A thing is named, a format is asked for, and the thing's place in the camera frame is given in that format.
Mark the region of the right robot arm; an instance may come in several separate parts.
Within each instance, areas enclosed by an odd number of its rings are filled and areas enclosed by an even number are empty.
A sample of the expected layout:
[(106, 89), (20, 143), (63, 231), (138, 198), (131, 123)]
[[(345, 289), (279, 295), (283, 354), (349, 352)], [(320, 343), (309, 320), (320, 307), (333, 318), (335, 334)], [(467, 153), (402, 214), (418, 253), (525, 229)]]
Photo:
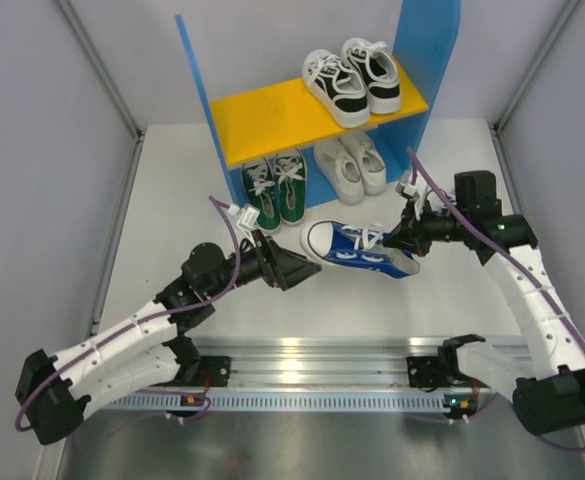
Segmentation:
[(585, 341), (547, 275), (531, 226), (519, 214), (503, 213), (494, 174), (456, 174), (456, 196), (439, 210), (412, 172), (397, 191), (407, 203), (384, 245), (425, 256), (435, 242), (464, 244), (501, 290), (530, 355), (525, 366), (477, 334), (452, 337), (437, 351), (442, 379), (488, 386), (510, 401), (534, 436), (585, 425)]

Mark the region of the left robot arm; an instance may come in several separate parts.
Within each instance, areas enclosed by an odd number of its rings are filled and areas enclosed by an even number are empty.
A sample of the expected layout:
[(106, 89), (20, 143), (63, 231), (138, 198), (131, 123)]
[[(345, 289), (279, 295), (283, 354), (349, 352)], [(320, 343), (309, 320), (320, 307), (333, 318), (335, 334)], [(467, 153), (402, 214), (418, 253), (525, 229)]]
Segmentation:
[(214, 313), (218, 299), (257, 280), (286, 291), (321, 269), (261, 232), (230, 255), (215, 243), (197, 245), (180, 275), (127, 319), (73, 347), (39, 349), (25, 359), (15, 392), (17, 430), (50, 445), (131, 393), (192, 384), (201, 355), (187, 334)]

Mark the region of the green sneaker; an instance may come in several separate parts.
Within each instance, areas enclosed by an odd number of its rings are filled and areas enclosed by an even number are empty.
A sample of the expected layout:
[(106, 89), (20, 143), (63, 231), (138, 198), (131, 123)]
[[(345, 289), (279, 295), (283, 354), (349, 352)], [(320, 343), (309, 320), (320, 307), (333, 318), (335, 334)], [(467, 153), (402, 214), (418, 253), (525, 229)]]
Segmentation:
[(276, 232), (281, 227), (282, 217), (277, 204), (275, 177), (269, 162), (262, 158), (244, 165), (241, 180), (249, 203), (259, 210), (259, 228), (268, 233)]
[(307, 164), (299, 149), (278, 153), (274, 176), (280, 197), (280, 213), (288, 225), (300, 223), (306, 211)]

